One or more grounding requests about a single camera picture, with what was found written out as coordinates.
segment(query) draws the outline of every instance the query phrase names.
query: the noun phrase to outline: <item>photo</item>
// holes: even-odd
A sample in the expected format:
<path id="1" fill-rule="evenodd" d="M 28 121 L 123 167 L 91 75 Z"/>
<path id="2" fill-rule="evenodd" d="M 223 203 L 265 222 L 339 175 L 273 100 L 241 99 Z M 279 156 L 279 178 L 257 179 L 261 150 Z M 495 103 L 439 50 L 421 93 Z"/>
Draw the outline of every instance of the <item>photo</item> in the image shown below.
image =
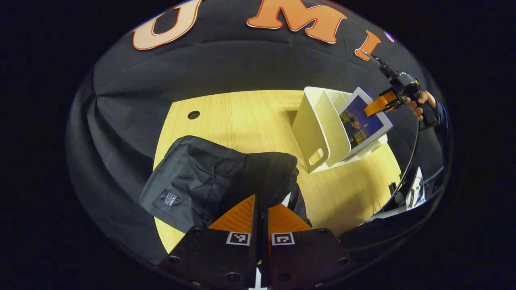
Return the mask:
<path id="1" fill-rule="evenodd" d="M 367 104 L 361 96 L 358 96 L 340 114 L 352 150 L 384 127 L 377 115 L 369 118 L 366 116 L 365 107 Z"/>

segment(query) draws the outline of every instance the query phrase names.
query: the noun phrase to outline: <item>black bag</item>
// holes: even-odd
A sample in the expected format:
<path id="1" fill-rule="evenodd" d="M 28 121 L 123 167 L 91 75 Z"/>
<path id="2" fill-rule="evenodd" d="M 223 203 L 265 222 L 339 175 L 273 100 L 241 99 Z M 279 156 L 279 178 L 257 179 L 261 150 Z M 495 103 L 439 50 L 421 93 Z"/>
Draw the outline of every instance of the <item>black bag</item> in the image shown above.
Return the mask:
<path id="1" fill-rule="evenodd" d="M 185 136 L 152 172 L 139 202 L 151 215 L 187 232 L 193 226 L 209 227 L 251 195 L 266 210 L 290 193 L 288 207 L 312 226 L 296 182 L 296 164 L 297 158 L 287 153 L 244 154 Z"/>

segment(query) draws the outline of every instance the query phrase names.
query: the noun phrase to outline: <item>letter m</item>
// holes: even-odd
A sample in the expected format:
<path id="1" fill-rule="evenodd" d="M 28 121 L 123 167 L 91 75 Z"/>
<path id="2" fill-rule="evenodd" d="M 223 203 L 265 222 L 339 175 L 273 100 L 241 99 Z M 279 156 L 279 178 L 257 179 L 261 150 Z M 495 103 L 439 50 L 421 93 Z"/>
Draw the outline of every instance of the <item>letter m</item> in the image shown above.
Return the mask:
<path id="1" fill-rule="evenodd" d="M 262 5 L 256 17 L 247 20 L 251 27 L 278 29 L 283 23 L 278 20 L 280 10 L 292 31 L 298 31 L 315 20 L 314 25 L 305 30 L 310 37 L 328 43 L 336 43 L 338 25 L 346 16 L 339 11 L 326 6 L 317 5 L 307 8 L 301 0 L 262 0 Z"/>

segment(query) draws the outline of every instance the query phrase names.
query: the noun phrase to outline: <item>black cable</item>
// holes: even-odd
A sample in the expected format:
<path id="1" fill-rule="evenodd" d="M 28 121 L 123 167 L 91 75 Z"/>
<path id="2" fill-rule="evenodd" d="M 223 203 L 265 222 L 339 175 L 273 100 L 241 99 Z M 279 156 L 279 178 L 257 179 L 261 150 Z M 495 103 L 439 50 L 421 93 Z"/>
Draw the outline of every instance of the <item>black cable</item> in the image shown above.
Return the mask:
<path id="1" fill-rule="evenodd" d="M 405 171 L 403 172 L 403 175 L 401 176 L 401 179 L 399 180 L 399 184 L 398 184 L 398 186 L 396 186 L 396 189 L 394 190 L 393 194 L 391 195 L 389 200 L 387 200 L 387 202 L 375 214 L 382 212 L 385 209 L 385 207 L 392 201 L 392 199 L 394 198 L 396 193 L 398 193 L 398 190 L 401 187 L 403 180 L 407 177 L 407 172 L 409 171 L 410 165 L 412 165 L 412 159 L 414 158 L 414 153 L 416 152 L 416 148 L 417 148 L 417 142 L 419 140 L 419 126 L 420 126 L 419 122 L 420 121 L 416 118 L 416 122 L 417 122 L 416 138 L 414 141 L 414 147 L 412 148 L 412 154 L 410 155 L 409 163 L 407 164 L 407 167 L 405 168 Z"/>

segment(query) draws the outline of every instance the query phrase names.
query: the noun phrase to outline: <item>wooden table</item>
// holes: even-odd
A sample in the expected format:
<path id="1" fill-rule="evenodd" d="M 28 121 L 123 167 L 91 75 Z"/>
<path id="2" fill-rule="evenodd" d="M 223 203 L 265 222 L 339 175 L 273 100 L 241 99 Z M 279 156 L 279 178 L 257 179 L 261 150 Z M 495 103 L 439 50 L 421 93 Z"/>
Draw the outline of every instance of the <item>wooden table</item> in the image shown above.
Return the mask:
<path id="1" fill-rule="evenodd" d="M 388 185 L 399 183 L 401 170 L 388 144 L 368 157 L 337 168 L 308 174 L 291 126 L 303 91 L 263 90 L 223 93 L 175 102 L 162 128 L 154 168 L 172 143 L 198 136 L 242 153 L 285 152 L 298 158 L 297 182 L 314 228 L 335 235 L 350 230 L 379 210 L 391 196 Z M 192 111 L 200 115 L 188 119 Z M 184 233 L 155 219 L 170 252 Z"/>

